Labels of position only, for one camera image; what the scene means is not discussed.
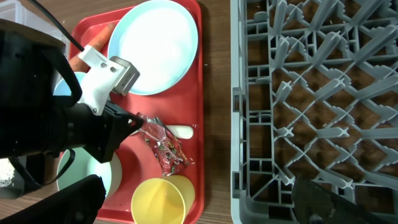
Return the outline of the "pile of white rice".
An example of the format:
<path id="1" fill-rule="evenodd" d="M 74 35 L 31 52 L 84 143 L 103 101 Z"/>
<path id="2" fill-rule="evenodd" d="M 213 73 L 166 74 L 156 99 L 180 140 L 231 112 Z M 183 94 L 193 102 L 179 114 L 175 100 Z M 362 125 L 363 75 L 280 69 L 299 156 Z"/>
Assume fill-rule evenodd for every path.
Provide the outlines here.
<path id="1" fill-rule="evenodd" d="M 15 168 L 8 159 L 0 159 L 0 187 L 12 184 Z"/>

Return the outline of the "grey dishwasher rack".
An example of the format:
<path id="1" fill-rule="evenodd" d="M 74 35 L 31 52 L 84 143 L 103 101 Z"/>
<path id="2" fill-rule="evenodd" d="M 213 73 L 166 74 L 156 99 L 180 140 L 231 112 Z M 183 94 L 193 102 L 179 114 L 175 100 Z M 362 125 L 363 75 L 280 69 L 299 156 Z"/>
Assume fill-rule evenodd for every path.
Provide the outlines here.
<path id="1" fill-rule="evenodd" d="M 296 178 L 397 222 L 397 2 L 231 2 L 231 217 L 296 223 Z"/>

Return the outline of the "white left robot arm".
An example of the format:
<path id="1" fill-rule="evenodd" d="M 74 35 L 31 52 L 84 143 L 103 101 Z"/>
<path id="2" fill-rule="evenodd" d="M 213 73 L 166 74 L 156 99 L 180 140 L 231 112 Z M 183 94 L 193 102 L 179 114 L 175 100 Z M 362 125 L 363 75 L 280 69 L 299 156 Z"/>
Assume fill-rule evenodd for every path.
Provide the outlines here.
<path id="1" fill-rule="evenodd" d="M 2 195 L 19 198 L 44 186 L 31 174 L 44 169 L 35 156 L 68 152 L 62 173 L 79 151 L 109 162 L 144 123 L 109 99 L 112 92 L 126 94 L 139 77 L 131 62 L 83 46 L 79 58 L 90 69 L 79 80 L 64 48 L 51 35 L 1 21 L 1 159 L 14 168 Z"/>

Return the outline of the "light blue plate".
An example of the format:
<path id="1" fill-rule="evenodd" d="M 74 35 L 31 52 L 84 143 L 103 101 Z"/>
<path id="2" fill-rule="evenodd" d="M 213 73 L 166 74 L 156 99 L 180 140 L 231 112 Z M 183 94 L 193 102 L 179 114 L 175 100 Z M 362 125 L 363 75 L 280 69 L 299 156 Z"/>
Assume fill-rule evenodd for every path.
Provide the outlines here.
<path id="1" fill-rule="evenodd" d="M 146 1 L 118 22 L 108 44 L 108 57 L 131 62 L 139 78 L 135 95 L 154 95 L 178 83 L 190 69 L 198 49 L 193 16 L 175 1 Z"/>

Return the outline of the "red candy wrapper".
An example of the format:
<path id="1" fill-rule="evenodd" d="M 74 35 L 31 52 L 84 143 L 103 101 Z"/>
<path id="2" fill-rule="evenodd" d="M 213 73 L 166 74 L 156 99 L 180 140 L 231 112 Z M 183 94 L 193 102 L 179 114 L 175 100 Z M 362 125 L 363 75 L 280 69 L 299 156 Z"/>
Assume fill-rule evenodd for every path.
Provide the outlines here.
<path id="1" fill-rule="evenodd" d="M 142 113 L 137 114 L 144 120 L 139 132 L 151 148 L 162 169 L 162 175 L 178 174 L 190 165 L 180 140 L 175 137 L 159 118 L 151 118 Z"/>

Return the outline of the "clear plastic bin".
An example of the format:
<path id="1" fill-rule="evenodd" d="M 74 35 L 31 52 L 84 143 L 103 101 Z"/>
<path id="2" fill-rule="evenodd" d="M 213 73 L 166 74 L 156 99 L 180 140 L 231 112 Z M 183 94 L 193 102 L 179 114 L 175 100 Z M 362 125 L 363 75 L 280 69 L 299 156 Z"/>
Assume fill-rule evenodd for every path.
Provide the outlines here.
<path id="1" fill-rule="evenodd" d="M 25 8 L 20 1 L 1 1 L 1 19 L 25 25 L 61 40 L 66 45 L 64 50 L 65 57 L 69 58 L 70 41 L 53 24 Z"/>

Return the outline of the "red plastic tray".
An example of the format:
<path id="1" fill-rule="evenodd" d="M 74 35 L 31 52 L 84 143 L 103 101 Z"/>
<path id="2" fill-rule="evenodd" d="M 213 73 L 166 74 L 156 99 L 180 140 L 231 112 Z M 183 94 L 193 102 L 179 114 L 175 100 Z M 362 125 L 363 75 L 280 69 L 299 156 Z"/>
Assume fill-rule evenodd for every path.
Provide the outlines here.
<path id="1" fill-rule="evenodd" d="M 185 76 L 170 89 L 151 96 L 111 94 L 113 102 L 132 113 L 158 117 L 165 124 L 181 124 L 193 128 L 193 137 L 182 142 L 190 165 L 182 175 L 195 188 L 195 200 L 185 223 L 195 223 L 205 206 L 204 134 L 203 134 L 203 54 L 202 47 Z M 121 185 L 98 212 L 99 220 L 133 223 L 131 198 L 136 187 L 146 179 L 160 177 L 161 168 L 140 134 L 127 138 L 116 151 L 123 168 Z"/>

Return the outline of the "light blue bowl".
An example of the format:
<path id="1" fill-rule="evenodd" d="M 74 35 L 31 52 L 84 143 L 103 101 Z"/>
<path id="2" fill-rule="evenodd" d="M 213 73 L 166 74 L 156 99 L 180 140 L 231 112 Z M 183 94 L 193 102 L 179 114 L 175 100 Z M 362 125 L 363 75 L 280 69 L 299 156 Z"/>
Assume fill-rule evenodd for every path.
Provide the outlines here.
<path id="1" fill-rule="evenodd" d="M 85 76 L 84 72 L 75 72 L 75 76 L 78 80 L 79 83 L 81 83 L 83 77 Z M 67 85 L 66 81 L 61 78 L 60 81 L 57 83 L 55 86 L 55 89 L 53 91 L 54 96 L 70 96 L 71 95 L 71 89 Z"/>

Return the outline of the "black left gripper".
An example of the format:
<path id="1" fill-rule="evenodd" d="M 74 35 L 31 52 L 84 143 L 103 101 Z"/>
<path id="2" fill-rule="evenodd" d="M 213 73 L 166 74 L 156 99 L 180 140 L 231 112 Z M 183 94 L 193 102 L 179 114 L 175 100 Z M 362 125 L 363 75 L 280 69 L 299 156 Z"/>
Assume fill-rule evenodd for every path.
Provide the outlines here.
<path id="1" fill-rule="evenodd" d="M 60 148 L 82 147 L 98 162 L 109 162 L 120 144 L 144 120 L 107 101 L 99 116 L 83 103 L 61 110 Z M 1 220 L 1 224 L 93 223 L 105 201 L 101 177 L 91 174 L 57 193 Z"/>

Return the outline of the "white plastic spoon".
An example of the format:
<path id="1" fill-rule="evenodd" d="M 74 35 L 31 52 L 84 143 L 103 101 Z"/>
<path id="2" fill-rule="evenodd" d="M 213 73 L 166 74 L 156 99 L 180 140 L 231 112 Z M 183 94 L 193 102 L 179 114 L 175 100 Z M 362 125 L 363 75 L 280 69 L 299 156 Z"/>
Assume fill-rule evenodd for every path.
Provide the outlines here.
<path id="1" fill-rule="evenodd" d="M 162 140 L 168 134 L 178 139 L 190 139 L 193 137 L 193 128 L 190 126 L 182 125 L 168 125 L 161 126 L 157 124 L 148 124 L 138 131 L 134 131 L 131 136 L 135 134 L 141 134 L 144 137 L 149 137 L 150 139 Z"/>

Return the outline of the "orange carrot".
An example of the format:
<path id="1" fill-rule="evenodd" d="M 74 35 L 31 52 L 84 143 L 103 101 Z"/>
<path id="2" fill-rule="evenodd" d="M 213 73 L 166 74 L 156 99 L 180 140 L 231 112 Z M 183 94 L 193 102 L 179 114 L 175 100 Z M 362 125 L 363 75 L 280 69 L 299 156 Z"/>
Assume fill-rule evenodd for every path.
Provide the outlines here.
<path id="1" fill-rule="evenodd" d="M 110 40 L 115 27 L 115 23 L 110 23 L 106 27 L 103 27 L 103 29 L 89 41 L 88 45 L 100 52 Z M 69 60 L 69 64 L 74 72 L 87 72 L 89 70 L 89 66 L 77 55 Z"/>

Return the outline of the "pale green bowl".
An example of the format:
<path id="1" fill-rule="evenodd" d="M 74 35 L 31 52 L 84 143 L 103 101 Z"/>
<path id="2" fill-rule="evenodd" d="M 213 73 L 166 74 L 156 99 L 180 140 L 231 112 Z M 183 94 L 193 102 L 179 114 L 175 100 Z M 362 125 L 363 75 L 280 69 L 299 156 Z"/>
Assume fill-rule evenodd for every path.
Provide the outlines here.
<path id="1" fill-rule="evenodd" d="M 62 190 L 71 184 L 95 174 L 102 178 L 106 190 L 105 200 L 117 191 L 122 179 L 122 167 L 119 157 L 113 153 L 110 162 L 100 163 L 82 147 L 73 149 L 75 159 L 65 173 L 57 180 L 58 190 Z"/>

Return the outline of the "yellow plastic cup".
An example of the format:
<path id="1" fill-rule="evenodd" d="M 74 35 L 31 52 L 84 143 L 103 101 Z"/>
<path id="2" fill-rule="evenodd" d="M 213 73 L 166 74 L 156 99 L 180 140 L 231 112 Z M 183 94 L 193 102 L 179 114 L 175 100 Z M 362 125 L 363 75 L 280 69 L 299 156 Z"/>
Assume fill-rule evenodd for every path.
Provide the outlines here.
<path id="1" fill-rule="evenodd" d="M 194 200 L 195 188 L 188 178 L 151 178 L 134 191 L 131 213 L 136 224 L 183 224 Z"/>

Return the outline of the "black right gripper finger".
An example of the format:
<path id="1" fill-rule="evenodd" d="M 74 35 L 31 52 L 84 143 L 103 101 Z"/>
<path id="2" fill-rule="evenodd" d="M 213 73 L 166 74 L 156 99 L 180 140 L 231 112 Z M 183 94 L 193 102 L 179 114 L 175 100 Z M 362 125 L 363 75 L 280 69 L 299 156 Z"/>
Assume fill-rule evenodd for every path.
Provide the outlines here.
<path id="1" fill-rule="evenodd" d="M 383 219 L 310 179 L 297 177 L 292 189 L 295 216 L 300 224 L 388 224 Z"/>

